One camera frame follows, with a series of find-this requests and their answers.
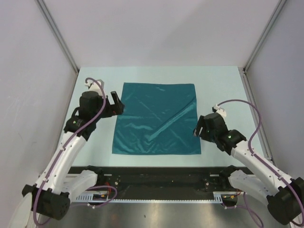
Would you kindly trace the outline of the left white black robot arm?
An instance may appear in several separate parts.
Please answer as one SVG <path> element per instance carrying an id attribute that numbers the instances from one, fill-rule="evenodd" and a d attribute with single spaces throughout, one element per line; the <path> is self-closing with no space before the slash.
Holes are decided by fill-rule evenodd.
<path id="1" fill-rule="evenodd" d="M 33 213 L 61 220 L 69 210 L 70 204 L 86 190 L 104 188 L 102 199 L 106 203 L 114 198 L 110 193 L 117 194 L 115 187 L 106 183 L 103 170 L 87 166 L 72 181 L 65 183 L 76 156 L 87 143 L 96 124 L 101 118 L 121 115 L 124 104 L 115 91 L 111 92 L 114 103 L 110 104 L 107 96 L 100 92 L 83 92 L 76 107 L 64 127 L 61 142 L 50 163 L 32 186 L 25 185 L 22 195 L 32 195 L 31 210 Z"/>

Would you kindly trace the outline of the teal satin napkin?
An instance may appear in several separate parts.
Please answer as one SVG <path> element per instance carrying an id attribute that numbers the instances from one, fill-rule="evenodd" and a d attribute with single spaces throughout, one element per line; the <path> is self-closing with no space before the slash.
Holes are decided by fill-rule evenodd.
<path id="1" fill-rule="evenodd" d="M 124 83 L 124 112 L 116 120 L 113 154 L 196 155 L 200 140 L 194 84 Z"/>

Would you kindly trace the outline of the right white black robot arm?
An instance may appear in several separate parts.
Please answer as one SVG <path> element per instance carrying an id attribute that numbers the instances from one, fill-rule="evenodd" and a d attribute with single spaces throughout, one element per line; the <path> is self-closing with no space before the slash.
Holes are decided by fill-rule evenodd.
<path id="1" fill-rule="evenodd" d="M 229 130 L 221 114 L 200 116 L 193 134 L 216 144 L 254 174 L 249 177 L 234 166 L 227 167 L 226 174 L 219 178 L 223 190 L 235 188 L 251 195 L 266 205 L 272 217 L 282 225 L 304 213 L 304 180 L 292 178 L 251 150 L 246 137 L 237 130 Z"/>

